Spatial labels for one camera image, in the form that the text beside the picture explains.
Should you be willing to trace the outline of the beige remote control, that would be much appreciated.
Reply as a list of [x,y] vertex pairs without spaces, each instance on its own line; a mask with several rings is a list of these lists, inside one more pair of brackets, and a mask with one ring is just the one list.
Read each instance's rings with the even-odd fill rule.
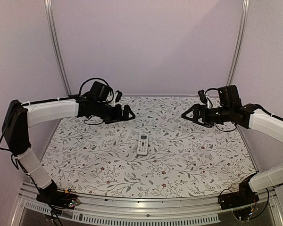
[[149,146],[149,135],[148,134],[140,134],[137,144],[138,155],[147,155],[148,154],[148,146]]

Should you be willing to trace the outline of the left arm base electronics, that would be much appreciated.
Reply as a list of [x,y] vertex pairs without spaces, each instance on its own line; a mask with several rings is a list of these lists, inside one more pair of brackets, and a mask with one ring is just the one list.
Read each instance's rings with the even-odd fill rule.
[[73,210],[75,206],[80,204],[80,200],[71,190],[58,190],[56,183],[52,180],[46,188],[40,188],[35,182],[38,194],[36,200],[45,203],[50,208],[51,221],[55,226],[62,226],[60,216],[65,209]]

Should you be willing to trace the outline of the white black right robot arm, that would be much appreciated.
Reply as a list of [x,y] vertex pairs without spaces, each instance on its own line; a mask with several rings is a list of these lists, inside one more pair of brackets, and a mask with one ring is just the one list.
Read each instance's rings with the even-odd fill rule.
[[[207,90],[198,91],[199,104],[194,104],[182,113],[183,119],[206,128],[230,122],[235,126],[251,130],[258,137],[266,136],[283,145],[283,118],[267,111],[260,104],[242,104],[235,85],[214,89],[219,96],[219,106],[213,107]],[[245,205],[253,193],[270,187],[283,185],[283,162],[265,171],[250,176],[240,183],[234,201]]]

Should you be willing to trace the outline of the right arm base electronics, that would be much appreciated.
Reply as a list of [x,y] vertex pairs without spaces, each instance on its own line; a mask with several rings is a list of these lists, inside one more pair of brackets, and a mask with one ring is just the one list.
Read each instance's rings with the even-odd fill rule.
[[238,186],[238,191],[233,192],[230,189],[224,189],[218,196],[218,203],[221,206],[221,210],[234,209],[238,207],[242,207],[245,205],[249,205],[249,207],[244,209],[233,210],[233,216],[240,222],[249,221],[252,219],[256,219],[261,216],[266,210],[269,204],[270,193],[266,188],[267,192],[267,201],[260,211],[260,213],[255,214],[256,211],[259,210],[259,196],[257,192],[253,192],[250,188],[249,181],[251,176],[244,179]]

